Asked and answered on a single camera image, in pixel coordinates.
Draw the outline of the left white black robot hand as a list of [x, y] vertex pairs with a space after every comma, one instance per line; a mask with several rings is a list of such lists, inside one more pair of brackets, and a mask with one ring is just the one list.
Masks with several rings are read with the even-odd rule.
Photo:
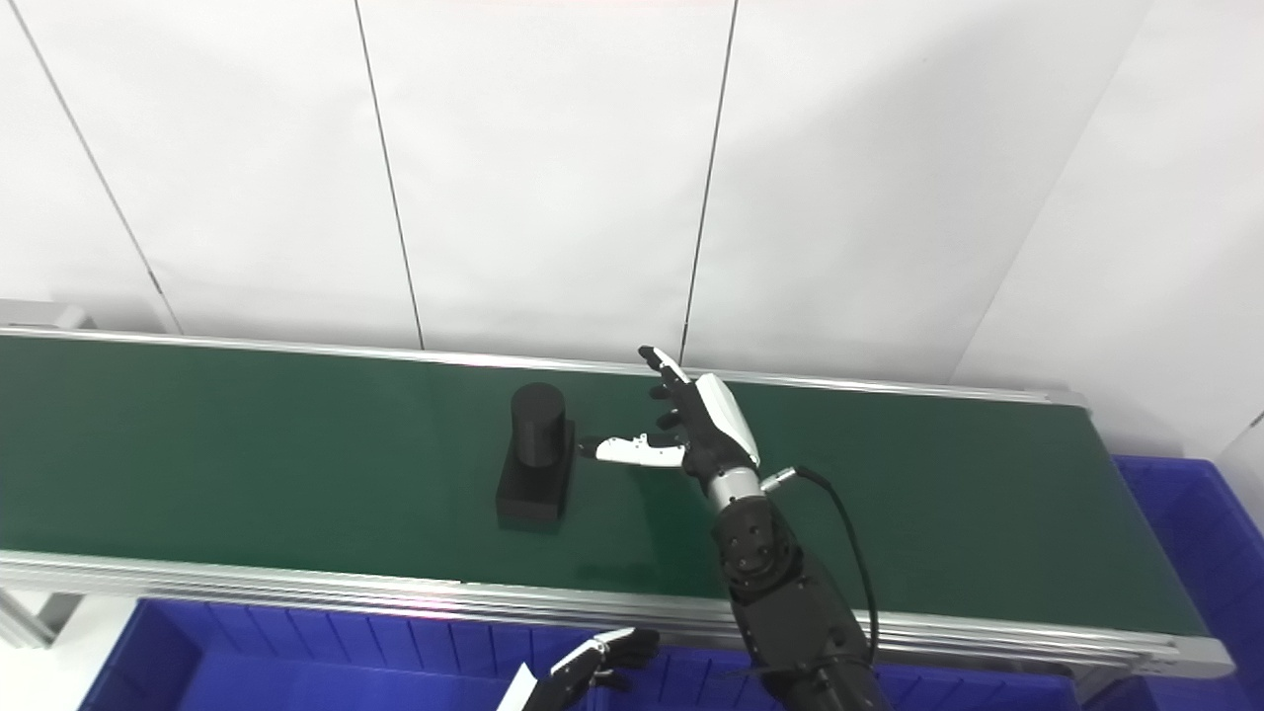
[[593, 688], [627, 692], [624, 671], [643, 671], [659, 657], [661, 634], [650, 628], [619, 628], [592, 635], [561, 657], [547, 676], [520, 665], [498, 710], [570, 710]]

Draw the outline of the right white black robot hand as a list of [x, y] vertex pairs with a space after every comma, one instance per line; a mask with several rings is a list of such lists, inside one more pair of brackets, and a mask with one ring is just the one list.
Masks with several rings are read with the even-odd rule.
[[638, 356], [661, 380], [652, 397], [671, 405], [659, 417], [659, 433], [632, 439], [583, 436], [579, 454], [642, 468], [680, 468], [723, 501], [757, 495], [761, 455], [731, 387], [710, 372], [689, 376], [659, 347], [642, 345]]

